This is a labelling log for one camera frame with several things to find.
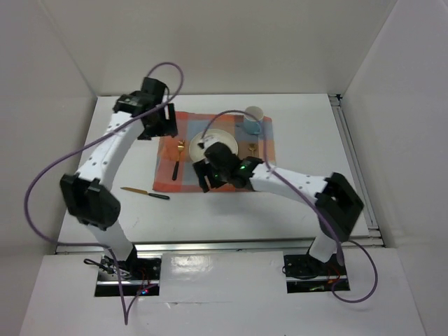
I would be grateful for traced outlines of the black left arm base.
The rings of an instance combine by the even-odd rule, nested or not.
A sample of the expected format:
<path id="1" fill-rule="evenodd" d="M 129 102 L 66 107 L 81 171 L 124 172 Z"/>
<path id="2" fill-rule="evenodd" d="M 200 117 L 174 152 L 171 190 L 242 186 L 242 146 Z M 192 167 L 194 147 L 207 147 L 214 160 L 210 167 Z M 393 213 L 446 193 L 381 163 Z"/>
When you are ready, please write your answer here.
<path id="1" fill-rule="evenodd" d="M 103 256 L 99 262 L 85 258 L 85 265 L 97 267 L 97 282 L 94 296 L 98 298 L 118 297 L 118 274 L 122 279 L 123 295 L 158 296 L 160 294 L 161 257 L 138 259 L 135 266 L 127 268 L 120 263 L 117 268 L 112 259 Z"/>

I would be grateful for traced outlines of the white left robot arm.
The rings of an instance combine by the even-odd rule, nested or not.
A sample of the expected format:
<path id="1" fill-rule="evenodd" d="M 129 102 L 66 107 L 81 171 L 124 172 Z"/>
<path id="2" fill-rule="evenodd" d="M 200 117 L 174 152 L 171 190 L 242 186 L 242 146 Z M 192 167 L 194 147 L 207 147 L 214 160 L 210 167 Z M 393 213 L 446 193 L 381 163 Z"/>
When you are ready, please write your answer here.
<path id="1" fill-rule="evenodd" d="M 162 103 L 162 98 L 162 93 L 142 91 L 121 96 L 88 159 L 59 182 L 67 211 L 94 235 L 105 254 L 115 259 L 113 271 L 122 279 L 137 273 L 137 250 L 119 223 L 121 205 L 111 190 L 128 150 L 142 134 L 178 134 L 174 105 Z"/>

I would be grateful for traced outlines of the gold fork black handle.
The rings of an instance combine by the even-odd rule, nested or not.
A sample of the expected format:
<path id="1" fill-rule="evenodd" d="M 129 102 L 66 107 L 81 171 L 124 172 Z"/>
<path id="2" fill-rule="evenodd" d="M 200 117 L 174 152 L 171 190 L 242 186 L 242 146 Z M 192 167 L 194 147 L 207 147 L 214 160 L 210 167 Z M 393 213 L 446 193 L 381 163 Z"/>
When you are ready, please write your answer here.
<path id="1" fill-rule="evenodd" d="M 172 176 L 171 176 L 171 179 L 173 181 L 175 181 L 177 179 L 177 177 L 178 177 L 179 165 L 180 165 L 180 161 L 181 161 L 181 155 L 182 155 L 182 153 L 183 153 L 183 151 L 185 149 L 185 144 L 186 144 L 185 140 L 179 140 L 178 141 L 178 144 L 177 144 L 178 156 L 177 156 L 176 163 L 174 165 L 174 170 L 173 170 L 173 173 L 172 173 Z"/>

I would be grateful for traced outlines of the blue mug white inside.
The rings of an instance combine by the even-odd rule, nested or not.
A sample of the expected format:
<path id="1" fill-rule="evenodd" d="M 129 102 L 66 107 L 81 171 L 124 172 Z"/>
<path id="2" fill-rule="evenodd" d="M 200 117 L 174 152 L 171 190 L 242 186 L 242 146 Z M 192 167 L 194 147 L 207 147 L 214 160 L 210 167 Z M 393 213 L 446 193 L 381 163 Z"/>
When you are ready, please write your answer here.
<path id="1" fill-rule="evenodd" d="M 249 106 L 244 114 L 244 129 L 247 134 L 259 135 L 263 124 L 264 112 L 260 107 Z"/>

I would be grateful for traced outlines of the cream round plate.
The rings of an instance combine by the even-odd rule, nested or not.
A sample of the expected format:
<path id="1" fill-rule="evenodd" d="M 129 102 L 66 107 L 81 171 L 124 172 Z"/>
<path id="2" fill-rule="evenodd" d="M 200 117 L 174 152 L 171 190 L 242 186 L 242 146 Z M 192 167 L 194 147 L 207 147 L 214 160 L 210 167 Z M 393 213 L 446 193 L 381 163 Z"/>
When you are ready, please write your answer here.
<path id="1" fill-rule="evenodd" d="M 239 147 L 236 139 L 228 132 L 221 129 L 208 129 L 205 134 L 205 139 L 208 141 L 208 138 L 212 140 L 216 140 L 225 144 L 233 154 L 237 155 L 239 151 Z M 193 163 L 199 162 L 205 158 L 204 149 L 199 147 L 199 143 L 202 139 L 202 132 L 196 134 L 191 140 L 188 148 L 188 154 L 190 156 L 190 160 Z"/>

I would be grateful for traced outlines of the orange checkered cloth placemat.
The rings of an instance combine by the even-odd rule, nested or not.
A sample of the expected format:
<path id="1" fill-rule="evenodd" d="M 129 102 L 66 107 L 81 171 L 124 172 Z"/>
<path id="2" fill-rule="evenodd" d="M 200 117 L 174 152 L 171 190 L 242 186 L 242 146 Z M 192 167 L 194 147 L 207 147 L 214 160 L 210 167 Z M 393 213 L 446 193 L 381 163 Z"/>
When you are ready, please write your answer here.
<path id="1" fill-rule="evenodd" d="M 188 148 L 190 140 L 196 134 L 203 132 L 204 128 L 212 118 L 212 114 L 198 114 L 183 111 L 176 112 L 178 135 L 174 138 L 171 138 L 170 136 L 159 138 L 157 162 L 153 181 L 154 191 L 163 193 L 200 193 L 202 191 L 193 169 L 193 162 L 191 162 L 188 154 Z M 263 150 L 266 149 L 269 162 L 274 164 L 275 148 L 272 119 L 265 117 L 263 120 L 266 140 L 263 140 L 260 135 L 247 134 L 243 122 L 243 115 L 227 114 L 217 119 L 217 121 L 210 126 L 210 129 L 219 129 L 230 133 L 237 141 L 239 158 L 244 159 L 247 156 L 252 156 L 249 150 L 249 144 L 255 143 L 258 145 L 256 157 L 261 158 L 263 156 Z M 173 181 L 172 173 L 178 156 L 177 144 L 179 140 L 185 140 L 185 149 L 181 155 L 178 177 Z"/>

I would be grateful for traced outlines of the gold spoon black handle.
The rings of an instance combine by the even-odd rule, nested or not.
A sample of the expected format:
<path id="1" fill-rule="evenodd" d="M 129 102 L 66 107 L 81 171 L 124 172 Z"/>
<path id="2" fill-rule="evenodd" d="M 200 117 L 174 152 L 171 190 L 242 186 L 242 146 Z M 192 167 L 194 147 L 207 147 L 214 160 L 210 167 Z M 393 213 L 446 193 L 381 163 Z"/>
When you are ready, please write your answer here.
<path id="1" fill-rule="evenodd" d="M 251 155 L 252 155 L 253 157 L 256 157 L 256 156 L 257 156 L 258 145 L 257 145 L 256 143 L 250 143 L 250 144 L 248 145 L 248 149 L 250 150 Z"/>

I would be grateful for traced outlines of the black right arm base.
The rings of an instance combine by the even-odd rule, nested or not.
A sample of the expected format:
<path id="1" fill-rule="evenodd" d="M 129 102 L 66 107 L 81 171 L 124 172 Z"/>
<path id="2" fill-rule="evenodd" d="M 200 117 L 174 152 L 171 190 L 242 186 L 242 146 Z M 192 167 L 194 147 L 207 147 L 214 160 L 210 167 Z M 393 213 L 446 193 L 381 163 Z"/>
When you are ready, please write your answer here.
<path id="1" fill-rule="evenodd" d="M 328 262 L 323 263 L 309 255 L 285 255 L 281 269 L 286 277 L 287 293 L 322 293 L 349 291 L 347 269 L 341 266 L 334 253 Z"/>

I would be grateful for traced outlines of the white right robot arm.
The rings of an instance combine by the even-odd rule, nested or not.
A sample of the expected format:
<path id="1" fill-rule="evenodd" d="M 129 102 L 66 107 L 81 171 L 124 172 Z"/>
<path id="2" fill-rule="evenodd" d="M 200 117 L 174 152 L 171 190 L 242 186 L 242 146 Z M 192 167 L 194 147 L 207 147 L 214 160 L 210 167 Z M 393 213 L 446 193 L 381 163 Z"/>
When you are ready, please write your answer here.
<path id="1" fill-rule="evenodd" d="M 305 258 L 308 271 L 322 274 L 332 255 L 340 265 L 344 264 L 342 243 L 349 240 L 364 203 L 343 175 L 334 172 L 329 177 L 311 176 L 275 167 L 260 158 L 240 160 L 235 155 L 220 164 L 201 160 L 193 164 L 193 169 L 205 193 L 230 184 L 306 204 L 317 215 L 320 226 Z"/>

